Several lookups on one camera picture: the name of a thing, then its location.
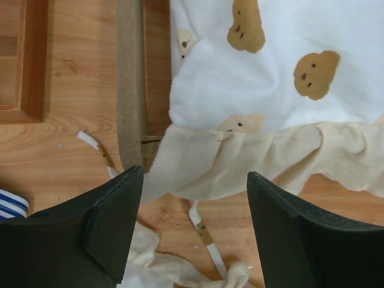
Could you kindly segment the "large bear print cushion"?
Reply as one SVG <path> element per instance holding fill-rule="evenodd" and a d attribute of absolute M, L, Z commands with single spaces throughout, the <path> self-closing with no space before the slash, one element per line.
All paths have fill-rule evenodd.
<path fill-rule="evenodd" d="M 257 171 L 383 196 L 382 1 L 171 1 L 171 125 L 142 202 L 214 200 Z"/>

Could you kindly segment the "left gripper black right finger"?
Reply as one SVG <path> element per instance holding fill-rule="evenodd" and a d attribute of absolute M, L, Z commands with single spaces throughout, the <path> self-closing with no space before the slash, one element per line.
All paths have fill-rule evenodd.
<path fill-rule="evenodd" d="M 247 196 L 266 287 L 383 287 L 383 227 L 295 196 L 257 172 Z"/>

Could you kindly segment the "wooden pet bed frame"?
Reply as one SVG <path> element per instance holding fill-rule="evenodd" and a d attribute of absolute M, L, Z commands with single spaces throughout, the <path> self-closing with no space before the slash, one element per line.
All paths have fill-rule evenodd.
<path fill-rule="evenodd" d="M 123 168 L 149 169 L 170 125 L 170 5 L 117 1 L 117 134 Z"/>

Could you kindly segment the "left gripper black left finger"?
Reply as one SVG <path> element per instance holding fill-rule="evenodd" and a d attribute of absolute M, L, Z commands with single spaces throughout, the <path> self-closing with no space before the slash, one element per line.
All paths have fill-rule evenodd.
<path fill-rule="evenodd" d="M 2 287 L 116 287 L 124 277 L 144 172 L 27 218 L 1 221 Z"/>

